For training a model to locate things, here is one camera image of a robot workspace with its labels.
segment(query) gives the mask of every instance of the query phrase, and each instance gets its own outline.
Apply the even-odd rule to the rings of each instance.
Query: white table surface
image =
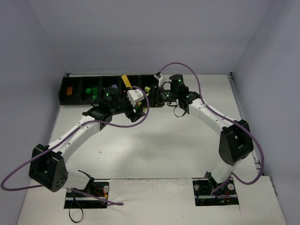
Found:
[[[200,75],[199,79],[206,101],[239,120],[227,76]],[[197,91],[192,75],[185,75],[184,80],[190,90]],[[74,126],[88,109],[61,106],[51,141]],[[115,116],[112,122],[130,124],[124,115]],[[218,135],[203,122],[190,115],[177,118],[168,106],[151,108],[147,120],[135,128],[105,127],[76,151],[67,168],[80,169],[97,179],[112,179],[109,200],[125,205],[84,210],[81,224],[284,225],[268,177],[251,186],[235,180],[239,206],[195,206],[191,178],[211,172],[219,158],[218,144]],[[243,160],[235,172],[243,180],[252,180],[257,175],[252,156]],[[73,224],[68,210],[63,209],[64,196],[63,189],[57,193],[46,188],[28,190],[18,225]]]

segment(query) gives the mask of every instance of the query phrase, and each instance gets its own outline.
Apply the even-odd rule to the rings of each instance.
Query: gray wall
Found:
[[[0,180],[47,144],[56,118],[64,69],[29,4],[0,1]],[[28,167],[7,182],[29,185]],[[26,191],[0,189],[0,223],[15,225]]]
[[[233,80],[289,225],[300,223],[300,1],[273,0]]]
[[[113,74],[232,72],[270,0],[28,2],[67,72]]]

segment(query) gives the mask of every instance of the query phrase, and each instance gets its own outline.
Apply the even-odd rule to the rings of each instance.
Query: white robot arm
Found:
[[[208,105],[200,99],[199,94],[189,91],[188,87],[184,85],[182,75],[173,75],[170,80],[170,90],[164,90],[159,85],[152,85],[148,95],[150,107],[162,107],[167,102],[176,101],[186,113],[203,121],[220,136],[220,160],[215,169],[211,173],[207,172],[205,176],[213,180],[215,184],[224,182],[237,164],[253,150],[251,138],[232,123],[213,114],[207,108]],[[127,97],[122,100],[119,100],[118,96],[119,92],[116,89],[106,88],[103,101],[99,106],[94,106],[83,113],[83,118],[72,129],[48,146],[38,145],[33,151],[33,157],[71,135],[66,142],[49,155],[31,163],[30,177],[53,192],[61,188],[85,189],[92,183],[93,178],[84,172],[67,171],[65,163],[85,141],[105,127],[105,124],[98,122],[86,124],[87,121],[98,120],[108,123],[112,120],[113,115],[125,113],[132,122],[135,122],[144,116],[145,101],[140,90],[128,90]],[[222,114],[213,107],[210,106],[210,108]],[[249,126],[244,120],[238,121],[238,123],[249,130]]]

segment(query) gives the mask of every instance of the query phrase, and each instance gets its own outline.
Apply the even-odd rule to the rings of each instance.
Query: metal bolt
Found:
[[[200,185],[199,185],[199,184],[196,184],[196,185],[194,186],[195,191],[199,190],[199,188],[200,188]]]
[[[233,185],[233,184],[228,184],[227,187],[228,187],[228,189],[231,190],[231,191],[234,190],[234,185]]]
[[[104,190],[106,193],[108,193],[108,192],[109,192],[109,186],[104,186],[104,187],[103,187],[103,190]]]

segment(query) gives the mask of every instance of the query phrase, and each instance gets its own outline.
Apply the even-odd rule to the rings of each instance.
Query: yellow object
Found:
[[[132,88],[132,86],[131,86],[131,84],[128,80],[128,77],[126,75],[121,76],[121,78],[122,78],[122,80],[123,80],[123,82],[124,82],[124,84],[127,88]]]
[[[149,93],[150,92],[150,87],[145,87],[145,92]]]

